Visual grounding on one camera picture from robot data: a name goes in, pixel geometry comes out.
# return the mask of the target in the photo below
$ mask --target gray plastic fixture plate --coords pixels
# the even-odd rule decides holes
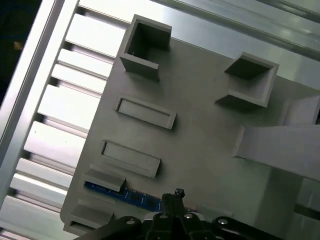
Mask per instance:
[[[115,191],[126,186],[158,198],[181,188],[185,205],[199,209],[205,217],[207,212],[215,216],[212,211],[221,210],[221,215],[233,214],[239,221],[283,237],[302,177],[233,157],[234,148],[243,125],[276,126],[288,99],[319,92],[275,76],[267,107],[251,111],[225,107],[216,101],[230,92],[230,75],[225,70],[235,60],[174,38],[169,50],[150,47],[144,61],[134,60],[134,64],[157,64],[156,72],[151,69],[151,78],[156,79],[139,75],[144,75],[143,70],[126,71],[120,57],[127,54],[137,18],[114,61],[61,210],[64,229],[81,235],[111,217],[143,219],[148,213],[84,189],[89,179],[107,181],[105,186]],[[157,26],[146,18],[143,21]],[[130,69],[130,62],[125,64]],[[100,212],[97,218],[108,217],[90,217],[89,225],[88,208]]]

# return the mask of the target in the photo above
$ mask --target rectangular slot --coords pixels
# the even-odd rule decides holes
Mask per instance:
[[[65,174],[61,171],[54,170],[24,158],[20,158],[18,165],[16,166],[16,171],[23,175],[33,176],[39,180],[45,180],[49,184],[65,189],[69,188],[72,179],[72,175]]]
[[[102,95],[107,83],[103,79],[61,64],[54,66],[51,76],[64,83],[98,93],[99,95]]]
[[[93,52],[116,57],[124,34],[122,28],[75,14],[65,40]]]
[[[113,109],[119,113],[166,129],[172,129],[176,118],[176,112],[172,110],[128,96],[120,97]]]
[[[104,80],[108,79],[112,69],[111,63],[102,61],[100,59],[97,59],[76,51],[69,51],[66,49],[61,49],[57,61],[60,65],[68,66],[70,68],[79,70],[81,72],[85,72],[89,75],[102,78]],[[59,71],[57,71],[57,69],[54,69],[52,74],[54,77],[61,79],[59,75]],[[74,79],[73,81],[79,81],[80,83],[87,82],[87,84],[85,85],[86,88],[88,87],[91,88],[91,86],[94,86],[93,88],[97,89],[96,86],[98,85],[98,89],[96,91],[99,91],[102,93],[105,88],[104,86],[105,81],[101,79],[99,81],[98,79],[95,79],[93,76],[91,76],[91,79],[93,80],[90,80],[90,79],[86,80],[87,78],[90,78],[90,76],[85,75],[82,78]]]
[[[58,212],[8,195],[0,211],[0,222],[1,227],[7,231],[27,233],[30,239],[71,240],[78,237],[63,231],[64,223]]]
[[[90,232],[90,231],[96,230],[95,228],[93,228],[91,226],[84,225],[84,224],[77,222],[77,221],[71,221],[70,227],[75,228],[75,229],[79,229],[79,230],[85,231],[85,232]]]
[[[68,87],[48,85],[38,113],[54,122],[88,133],[99,101],[99,98]]]
[[[29,131],[24,150],[76,168],[85,141],[82,137],[35,121]]]
[[[25,196],[32,196],[32,198],[37,201],[59,209],[64,204],[67,195],[67,191],[60,187],[33,179],[29,176],[24,176],[20,173],[14,174],[10,187],[23,193]]]
[[[109,141],[104,144],[102,155],[108,164],[149,178],[156,176],[160,164],[157,157]]]

